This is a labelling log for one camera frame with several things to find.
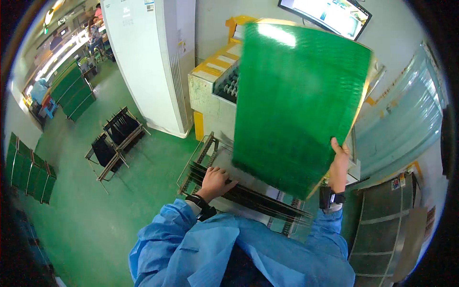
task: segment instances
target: green circuit board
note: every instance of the green circuit board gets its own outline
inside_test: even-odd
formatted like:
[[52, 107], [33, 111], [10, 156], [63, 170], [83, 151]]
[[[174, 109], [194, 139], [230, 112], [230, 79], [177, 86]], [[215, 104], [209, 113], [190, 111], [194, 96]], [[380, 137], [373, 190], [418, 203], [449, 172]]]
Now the green circuit board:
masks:
[[246, 24], [233, 164], [305, 199], [358, 111], [372, 51], [300, 26]]

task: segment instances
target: blue lab coat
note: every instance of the blue lab coat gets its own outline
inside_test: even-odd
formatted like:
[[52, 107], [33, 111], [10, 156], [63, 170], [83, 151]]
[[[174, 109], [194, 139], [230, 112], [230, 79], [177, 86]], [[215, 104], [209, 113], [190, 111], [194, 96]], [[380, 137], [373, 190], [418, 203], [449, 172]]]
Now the blue lab coat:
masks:
[[196, 222], [176, 199], [142, 228], [129, 254], [135, 286], [219, 286], [234, 244], [274, 286], [353, 286], [347, 244], [339, 233], [342, 211], [319, 210], [306, 244], [233, 214]]
[[32, 90], [30, 91], [30, 96], [41, 105], [47, 90], [48, 87], [46, 86], [46, 79], [41, 78], [33, 85]]

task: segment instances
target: left hand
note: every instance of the left hand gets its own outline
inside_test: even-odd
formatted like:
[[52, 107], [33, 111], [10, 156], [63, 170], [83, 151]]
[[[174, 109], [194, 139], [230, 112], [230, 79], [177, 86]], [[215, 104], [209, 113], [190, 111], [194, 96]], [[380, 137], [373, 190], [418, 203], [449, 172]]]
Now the left hand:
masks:
[[224, 195], [238, 183], [236, 180], [233, 180], [231, 183], [225, 185], [225, 181], [229, 176], [226, 170], [218, 166], [215, 168], [209, 167], [202, 181], [202, 188], [196, 194], [201, 196], [207, 203], [214, 198]]

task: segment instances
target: hand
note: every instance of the hand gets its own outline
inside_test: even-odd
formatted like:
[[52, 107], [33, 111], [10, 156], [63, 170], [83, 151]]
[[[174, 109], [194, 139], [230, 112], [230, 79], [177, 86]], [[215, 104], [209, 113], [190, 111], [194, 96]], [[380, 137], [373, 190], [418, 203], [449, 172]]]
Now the hand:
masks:
[[215, 168], [209, 167], [202, 181], [202, 188], [196, 194], [201, 196], [207, 203], [214, 198], [224, 195], [237, 184], [237, 181], [233, 180], [231, 183], [225, 185], [225, 181], [229, 176], [226, 170], [218, 166]]
[[330, 142], [336, 155], [335, 160], [330, 165], [328, 186], [331, 187], [335, 193], [340, 193], [346, 189], [347, 166], [349, 165], [350, 152], [346, 143], [341, 147], [335, 137], [333, 137]]

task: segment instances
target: blue stool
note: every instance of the blue stool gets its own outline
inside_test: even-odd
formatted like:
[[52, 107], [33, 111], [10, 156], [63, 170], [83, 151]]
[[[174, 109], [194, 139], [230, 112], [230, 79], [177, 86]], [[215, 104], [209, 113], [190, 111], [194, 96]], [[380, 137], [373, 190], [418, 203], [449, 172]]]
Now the blue stool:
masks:
[[[51, 110], [48, 109], [48, 105], [51, 104], [52, 107], [51, 107]], [[48, 104], [46, 104], [46, 106], [43, 108], [43, 110], [46, 112], [46, 114], [50, 117], [50, 118], [53, 118], [53, 112], [57, 109], [58, 105], [56, 104], [56, 102], [50, 98], [50, 101], [48, 102]]]

